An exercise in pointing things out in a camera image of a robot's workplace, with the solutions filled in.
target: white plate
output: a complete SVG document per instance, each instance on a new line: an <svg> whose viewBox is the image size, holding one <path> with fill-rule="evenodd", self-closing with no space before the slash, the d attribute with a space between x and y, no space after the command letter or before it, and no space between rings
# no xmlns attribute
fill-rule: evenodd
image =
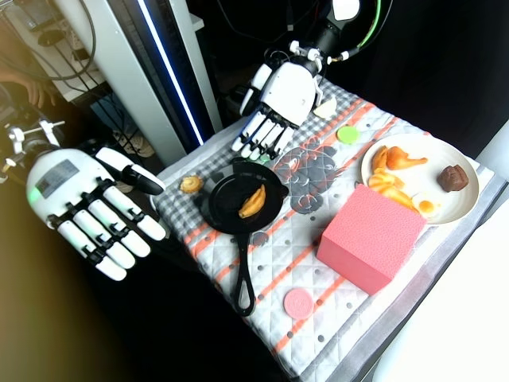
<svg viewBox="0 0 509 382"><path fill-rule="evenodd" d="M428 158L424 165L405 170L390 171L405 182L405 192L409 197L417 193L441 205L436 216L428 218L428 224L447 224L466 216L479 199L479 178L468 159L457 149L430 135L397 134L379 140L364 155L361 164L363 183L373 174L371 160L381 146L399 146L409 154L409 158ZM460 165L468 177L468 185L461 191L445 192L437 182L437 177L447 166Z"/></svg>

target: cast iron pan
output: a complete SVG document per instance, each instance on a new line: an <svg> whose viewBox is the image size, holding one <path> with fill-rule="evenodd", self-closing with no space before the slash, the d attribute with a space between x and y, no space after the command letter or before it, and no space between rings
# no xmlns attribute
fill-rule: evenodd
<svg viewBox="0 0 509 382"><path fill-rule="evenodd" d="M245 219L239 210L258 188L265 185L266 199L262 209ZM204 183L198 199L201 214L217 231L234 235L239 245L239 277L235 287L234 304L242 316L249 316L255 308L255 293L247 267L247 248L251 233L272 223L281 210L288 189L271 170L257 163L237 161L214 173ZM240 292L246 283L249 306L240 306Z"/></svg>

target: robotic hand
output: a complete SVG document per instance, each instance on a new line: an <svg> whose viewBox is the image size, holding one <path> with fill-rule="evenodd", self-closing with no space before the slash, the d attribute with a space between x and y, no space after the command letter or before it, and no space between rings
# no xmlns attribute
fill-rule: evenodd
<svg viewBox="0 0 509 382"><path fill-rule="evenodd" d="M150 245L132 226L152 240L164 239L165 229L115 187L112 174L147 193L161 193L165 185L112 149L101 148L95 158L80 150L61 149L51 132L54 125L40 124L41 129L34 131L48 131L49 144L39 142L36 149L29 149L37 151L26 182L31 208L94 267L113 280L124 279L135 256L150 253ZM18 163L27 154L21 144L28 132L10 129L15 151L11 158Z"/></svg>
<svg viewBox="0 0 509 382"><path fill-rule="evenodd" d="M293 54L286 62L268 60L253 79L240 107L241 115L251 115L231 149L244 158L257 160L265 154L275 159L291 140L311 112L320 105L323 93L317 82L322 68L338 60L346 60L358 52L338 50L343 28L360 10L359 0L332 0L332 9L314 43L302 48L298 41L290 44Z"/></svg>

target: checkered fabric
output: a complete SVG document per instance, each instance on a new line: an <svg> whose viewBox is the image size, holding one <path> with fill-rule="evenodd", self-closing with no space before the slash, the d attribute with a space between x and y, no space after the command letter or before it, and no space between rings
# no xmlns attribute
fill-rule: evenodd
<svg viewBox="0 0 509 382"><path fill-rule="evenodd" d="M388 135L423 131L327 80L322 88L325 99L336 97L336 116L324 121L310 115L286 152L265 164L289 187L289 197L274 223L252 237L248 263L258 297L246 323L289 377L353 380L474 229L503 181L474 162L482 190L476 210L459 223L425 230L394 281L368 296L317 260L317 241L360 181L360 163L367 149ZM358 142L337 141L336 130L344 124L360 130ZM228 301L238 273L235 239L208 227L194 203L196 196L182 193L179 185L185 176L205 179L229 164L235 156L230 145L241 128L242 123L221 131L166 169L159 178L167 189L153 198L163 221ZM295 169L299 177L294 176ZM314 313L309 319L295 321L283 309L285 294L295 287L313 296ZM227 360L218 367L227 368Z"/></svg>

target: pink cube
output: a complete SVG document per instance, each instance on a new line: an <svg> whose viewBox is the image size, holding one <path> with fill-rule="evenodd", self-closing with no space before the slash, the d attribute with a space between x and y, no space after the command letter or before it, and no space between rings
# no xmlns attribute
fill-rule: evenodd
<svg viewBox="0 0 509 382"><path fill-rule="evenodd" d="M325 229L317 258L375 294L403 265L426 220L360 185Z"/></svg>

